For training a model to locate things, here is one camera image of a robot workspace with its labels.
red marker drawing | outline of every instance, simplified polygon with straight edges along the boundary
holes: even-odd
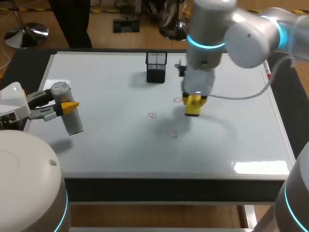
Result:
[[[181,98],[174,98],[174,102],[181,102],[182,99]]]
[[[177,132],[174,132],[174,131],[170,131],[170,132],[167,132],[166,135],[170,138],[177,138],[178,137],[178,133]]]
[[[148,116],[151,117],[151,118],[155,118],[156,117],[156,115],[154,113],[149,113]]]

black mesh cup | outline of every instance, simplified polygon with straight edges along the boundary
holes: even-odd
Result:
[[[165,66],[168,60],[167,52],[151,51],[147,52],[147,82],[164,83],[165,82]]]

whiteboard surface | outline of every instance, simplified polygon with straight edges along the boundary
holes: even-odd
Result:
[[[69,136],[60,117],[28,131],[59,157],[66,178],[285,179],[294,163],[271,89],[244,101],[208,98],[200,117],[184,115],[181,80],[168,54],[164,84],[146,82],[145,53],[57,54],[44,89],[66,81],[84,132]],[[252,95],[263,65],[236,66],[227,54],[212,94]]]

chair base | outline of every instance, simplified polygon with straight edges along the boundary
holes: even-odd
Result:
[[[172,28],[170,25],[166,27],[159,27],[161,35],[170,39],[177,41],[184,41],[187,39],[186,35],[186,24],[183,21],[176,21],[176,25]]]
[[[28,48],[43,43],[49,35],[46,26],[40,23],[25,23],[21,29],[19,27],[9,30],[5,36],[5,43],[14,48]]]

black pants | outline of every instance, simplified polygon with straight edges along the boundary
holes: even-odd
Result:
[[[90,0],[49,0],[49,4],[71,48],[91,48],[87,29]]]

